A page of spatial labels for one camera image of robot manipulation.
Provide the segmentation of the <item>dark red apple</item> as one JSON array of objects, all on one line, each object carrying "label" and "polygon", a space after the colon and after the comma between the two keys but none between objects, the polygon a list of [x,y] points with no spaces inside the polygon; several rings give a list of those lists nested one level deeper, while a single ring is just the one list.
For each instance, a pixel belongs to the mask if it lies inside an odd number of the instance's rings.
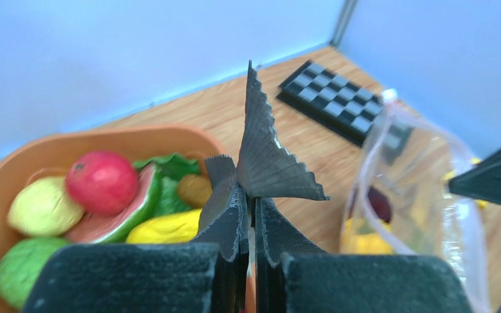
[{"label": "dark red apple", "polygon": [[[351,193],[347,219],[350,219],[353,215],[356,196],[357,187],[355,187]],[[392,208],[385,194],[380,192],[377,188],[370,186],[367,192],[367,197],[377,217],[383,220],[385,223],[389,224],[392,219]]]}]

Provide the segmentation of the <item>clear zip top bag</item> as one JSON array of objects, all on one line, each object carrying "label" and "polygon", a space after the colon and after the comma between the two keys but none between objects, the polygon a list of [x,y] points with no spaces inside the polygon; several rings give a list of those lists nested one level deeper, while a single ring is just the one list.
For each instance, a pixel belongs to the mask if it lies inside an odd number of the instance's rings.
[{"label": "clear zip top bag", "polygon": [[[454,195],[448,187],[453,177],[474,167],[473,153],[454,134],[407,110],[394,89],[383,91],[380,101],[380,121],[362,147],[351,218],[364,218],[394,255],[442,258],[461,281],[473,311],[490,312],[480,202]],[[370,186],[388,198],[389,224],[371,207]]]}]

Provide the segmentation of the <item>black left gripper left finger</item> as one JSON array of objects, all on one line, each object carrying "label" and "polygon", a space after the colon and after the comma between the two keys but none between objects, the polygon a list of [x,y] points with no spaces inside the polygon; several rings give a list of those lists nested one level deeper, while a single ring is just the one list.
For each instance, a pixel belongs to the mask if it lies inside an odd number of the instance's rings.
[{"label": "black left gripper left finger", "polygon": [[239,186],[185,244],[72,244],[42,268],[24,312],[239,312],[245,305],[247,204]]}]

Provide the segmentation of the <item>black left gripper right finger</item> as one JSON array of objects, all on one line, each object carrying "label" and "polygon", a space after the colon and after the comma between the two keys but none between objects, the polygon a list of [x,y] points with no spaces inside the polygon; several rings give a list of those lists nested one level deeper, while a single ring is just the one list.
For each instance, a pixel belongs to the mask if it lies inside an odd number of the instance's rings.
[{"label": "black left gripper right finger", "polygon": [[471,312],[450,266],[433,256],[330,254],[269,198],[255,202],[259,312]]}]

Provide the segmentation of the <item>yellow bell pepper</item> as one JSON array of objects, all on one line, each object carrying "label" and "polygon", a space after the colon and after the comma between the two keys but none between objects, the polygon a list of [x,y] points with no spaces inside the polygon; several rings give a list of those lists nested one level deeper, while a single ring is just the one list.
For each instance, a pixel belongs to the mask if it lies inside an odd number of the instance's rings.
[{"label": "yellow bell pepper", "polygon": [[342,226],[339,251],[349,254],[392,254],[393,249],[364,218],[349,218]]}]

